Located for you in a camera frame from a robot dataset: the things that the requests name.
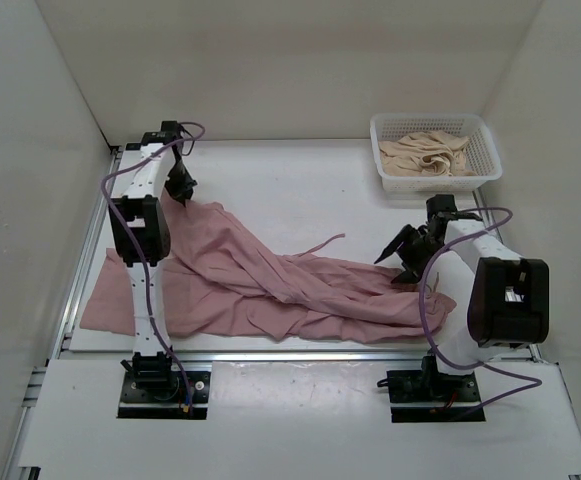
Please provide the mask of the pink trousers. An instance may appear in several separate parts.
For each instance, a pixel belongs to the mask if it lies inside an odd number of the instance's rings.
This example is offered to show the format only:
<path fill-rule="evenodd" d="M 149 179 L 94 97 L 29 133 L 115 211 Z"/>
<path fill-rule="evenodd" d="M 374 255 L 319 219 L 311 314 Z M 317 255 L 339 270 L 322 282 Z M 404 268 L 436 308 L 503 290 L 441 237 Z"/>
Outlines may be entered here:
<path fill-rule="evenodd" d="M 167 332 L 372 344 L 442 327 L 450 297 L 391 283 L 394 269 L 277 255 L 219 203 L 163 202 L 171 234 L 164 266 Z"/>

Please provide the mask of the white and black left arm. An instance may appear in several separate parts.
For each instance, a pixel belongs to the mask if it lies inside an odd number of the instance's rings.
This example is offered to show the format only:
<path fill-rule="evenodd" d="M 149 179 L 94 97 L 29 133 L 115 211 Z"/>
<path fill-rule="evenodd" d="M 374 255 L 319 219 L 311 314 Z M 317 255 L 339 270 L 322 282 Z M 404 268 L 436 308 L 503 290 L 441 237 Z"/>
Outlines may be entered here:
<path fill-rule="evenodd" d="M 186 187 L 183 139 L 147 140 L 138 163 L 110 173 L 100 189 L 107 203 L 113 241 L 130 278 L 134 338 L 132 361 L 124 367 L 136 386 L 158 400 L 176 395 L 193 403 L 189 378 L 166 328 L 163 272 L 170 231 L 161 204 L 169 187 Z"/>

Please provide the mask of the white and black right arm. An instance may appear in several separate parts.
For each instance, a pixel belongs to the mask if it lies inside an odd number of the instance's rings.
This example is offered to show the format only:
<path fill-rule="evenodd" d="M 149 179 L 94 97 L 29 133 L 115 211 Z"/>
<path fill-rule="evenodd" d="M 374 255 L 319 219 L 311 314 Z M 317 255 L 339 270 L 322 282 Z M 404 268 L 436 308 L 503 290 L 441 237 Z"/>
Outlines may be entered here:
<path fill-rule="evenodd" d="M 436 365 L 419 375 L 419 387 L 430 399 L 440 400 L 466 376 L 495 357 L 532 344 L 549 333 L 549 267 L 504 246 L 475 209 L 430 214 L 417 228 L 408 224 L 377 258 L 392 255 L 403 272 L 395 283 L 427 283 L 434 263 L 454 252 L 474 274 L 466 321 L 457 333 L 431 345 Z"/>

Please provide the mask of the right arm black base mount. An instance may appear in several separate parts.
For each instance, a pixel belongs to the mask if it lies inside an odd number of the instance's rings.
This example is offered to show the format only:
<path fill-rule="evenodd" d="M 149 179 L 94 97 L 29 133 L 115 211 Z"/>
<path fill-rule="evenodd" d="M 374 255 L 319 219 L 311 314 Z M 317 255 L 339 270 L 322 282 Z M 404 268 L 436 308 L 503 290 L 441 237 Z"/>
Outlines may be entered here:
<path fill-rule="evenodd" d="M 474 374 L 390 370 L 376 386 L 389 397 L 393 424 L 481 423 L 486 416 Z"/>

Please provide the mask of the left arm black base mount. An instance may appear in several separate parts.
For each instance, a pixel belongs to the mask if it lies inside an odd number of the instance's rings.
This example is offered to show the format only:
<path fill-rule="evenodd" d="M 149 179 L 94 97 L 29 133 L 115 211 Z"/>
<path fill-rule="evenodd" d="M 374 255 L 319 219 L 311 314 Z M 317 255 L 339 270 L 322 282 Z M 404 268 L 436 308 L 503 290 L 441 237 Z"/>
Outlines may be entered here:
<path fill-rule="evenodd" d="M 186 389 L 180 375 L 174 374 L 174 385 L 165 390 L 140 388 L 129 372 L 124 374 L 117 417 L 136 420 L 205 420 L 211 392 L 210 370 L 187 372 L 192 387 L 192 406 L 187 405 Z"/>

